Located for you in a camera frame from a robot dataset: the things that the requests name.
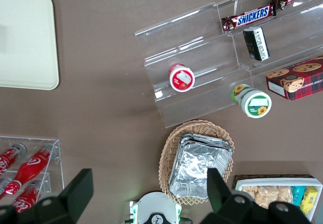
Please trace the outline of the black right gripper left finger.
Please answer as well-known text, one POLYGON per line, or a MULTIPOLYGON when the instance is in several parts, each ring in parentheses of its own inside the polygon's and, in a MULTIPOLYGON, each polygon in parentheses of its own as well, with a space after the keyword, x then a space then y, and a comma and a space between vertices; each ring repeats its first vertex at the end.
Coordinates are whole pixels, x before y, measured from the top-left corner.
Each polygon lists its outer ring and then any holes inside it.
POLYGON ((92 169, 82 169, 58 196, 41 199, 24 212, 1 206, 1 223, 77 223, 93 193, 92 169))

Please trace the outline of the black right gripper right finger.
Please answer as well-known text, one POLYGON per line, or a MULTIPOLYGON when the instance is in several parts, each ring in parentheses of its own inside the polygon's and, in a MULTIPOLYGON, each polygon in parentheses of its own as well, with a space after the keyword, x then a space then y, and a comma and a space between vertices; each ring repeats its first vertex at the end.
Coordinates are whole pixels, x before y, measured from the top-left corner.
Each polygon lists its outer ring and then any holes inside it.
POLYGON ((207 194, 213 212, 201 223, 310 223, 293 204, 272 202, 265 209, 245 192, 232 193, 217 169, 207 170, 207 194))

